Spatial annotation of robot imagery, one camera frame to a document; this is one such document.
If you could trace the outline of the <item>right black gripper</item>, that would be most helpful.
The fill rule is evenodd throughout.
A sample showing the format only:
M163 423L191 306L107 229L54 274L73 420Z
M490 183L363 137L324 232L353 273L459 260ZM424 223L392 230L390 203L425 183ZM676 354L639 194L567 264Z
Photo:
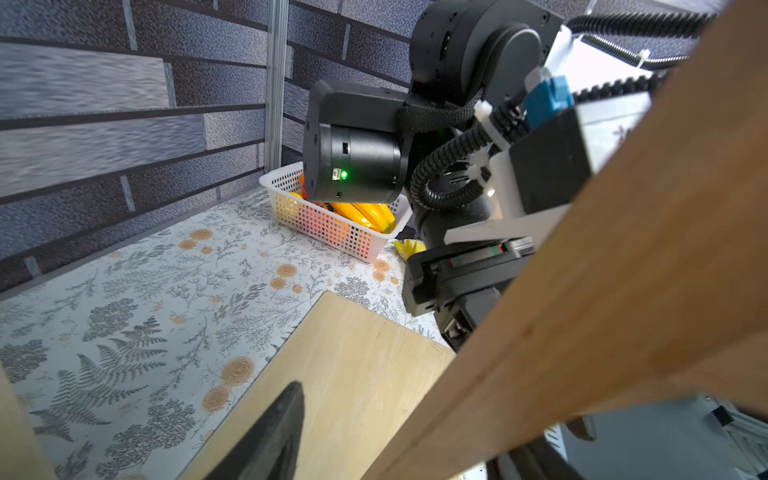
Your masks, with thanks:
M405 309L413 316L432 313L443 340L458 351L534 253L530 237L458 243L416 253L406 262Z

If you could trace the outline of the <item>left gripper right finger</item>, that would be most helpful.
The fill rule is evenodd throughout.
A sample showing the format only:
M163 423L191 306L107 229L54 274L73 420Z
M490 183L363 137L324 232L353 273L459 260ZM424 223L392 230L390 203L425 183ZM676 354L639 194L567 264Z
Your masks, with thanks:
M540 436L486 463L490 480L583 480L583 477Z

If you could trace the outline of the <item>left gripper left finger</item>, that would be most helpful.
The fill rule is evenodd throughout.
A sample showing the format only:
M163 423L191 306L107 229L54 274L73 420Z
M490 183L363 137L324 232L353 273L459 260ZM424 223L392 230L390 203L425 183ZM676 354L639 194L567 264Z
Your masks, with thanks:
M302 384L289 383L206 479L294 478L305 413Z

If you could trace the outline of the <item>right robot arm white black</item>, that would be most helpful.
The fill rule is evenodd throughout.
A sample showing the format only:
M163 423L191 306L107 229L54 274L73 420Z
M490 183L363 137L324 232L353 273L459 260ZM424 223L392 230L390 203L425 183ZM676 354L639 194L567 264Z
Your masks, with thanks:
M408 260L405 307L432 314L453 349L557 220L523 211L508 152L530 131L525 77L545 63L562 23L530 1L438 1L412 34L407 92L326 80L310 91L307 198L407 196L426 248Z

